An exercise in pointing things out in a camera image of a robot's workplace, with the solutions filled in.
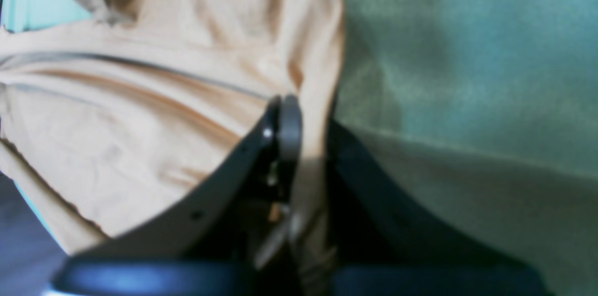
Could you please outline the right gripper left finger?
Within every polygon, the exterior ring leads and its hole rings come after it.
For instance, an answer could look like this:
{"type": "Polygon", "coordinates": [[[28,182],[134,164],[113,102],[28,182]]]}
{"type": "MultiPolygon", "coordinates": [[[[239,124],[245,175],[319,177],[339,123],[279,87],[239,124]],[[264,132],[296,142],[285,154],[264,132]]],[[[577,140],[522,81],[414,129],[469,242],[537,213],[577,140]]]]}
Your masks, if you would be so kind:
{"type": "Polygon", "coordinates": [[[259,249],[288,208],[302,139],[296,96],[275,96],[190,194],[67,260],[51,296],[257,296],[259,249]]]}

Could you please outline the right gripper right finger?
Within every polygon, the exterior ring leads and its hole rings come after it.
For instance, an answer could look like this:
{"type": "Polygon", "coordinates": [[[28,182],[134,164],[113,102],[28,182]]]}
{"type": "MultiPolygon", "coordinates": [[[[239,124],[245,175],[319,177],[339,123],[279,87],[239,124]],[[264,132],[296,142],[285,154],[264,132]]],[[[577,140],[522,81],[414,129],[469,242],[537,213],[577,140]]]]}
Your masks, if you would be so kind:
{"type": "Polygon", "coordinates": [[[327,194],[340,267],[335,296],[545,296],[529,266],[441,221],[338,122],[327,130],[327,194]]]}

